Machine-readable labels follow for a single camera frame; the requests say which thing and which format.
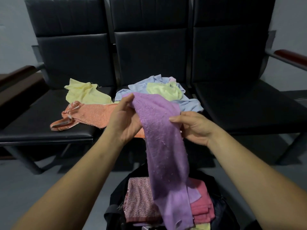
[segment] person's left hand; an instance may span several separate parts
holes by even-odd
[[[120,141],[122,146],[128,143],[142,128],[141,121],[137,113],[130,107],[134,98],[133,93],[124,97],[114,109],[105,131],[111,137]]]

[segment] purple towel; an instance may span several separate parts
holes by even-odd
[[[132,106],[144,128],[153,200],[164,224],[168,230],[190,228],[194,223],[187,192],[188,157],[179,125],[169,121],[170,116],[180,115],[179,105],[158,94],[134,92]]]

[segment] wall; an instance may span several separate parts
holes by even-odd
[[[277,30],[272,49],[307,56],[307,0],[276,0],[270,30]],[[307,89],[307,72],[270,58],[262,80],[280,91]]]
[[[111,41],[114,43],[109,0],[105,0]],[[277,30],[273,49],[307,55],[307,0],[276,0],[270,29]],[[24,0],[0,0],[0,73],[35,64],[31,45],[37,41]],[[279,89],[307,89],[307,72],[273,58],[261,79]]]

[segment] light green cloth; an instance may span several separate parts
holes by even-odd
[[[168,101],[182,99],[182,92],[175,81],[166,84],[148,83],[146,90],[150,94],[159,94]]]
[[[207,224],[197,224],[194,228],[190,228],[190,230],[210,230],[210,223]]]
[[[110,104],[113,103],[109,95],[99,92],[97,84],[83,83],[74,79],[69,80],[69,85],[64,86],[69,90],[66,100],[69,103],[79,101],[83,104]]]

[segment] chair backrest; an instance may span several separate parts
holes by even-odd
[[[192,82],[258,79],[275,0],[194,0]]]
[[[116,85],[103,0],[25,3],[51,88],[64,88],[70,78]]]
[[[110,0],[121,85],[152,75],[185,82],[188,0]]]

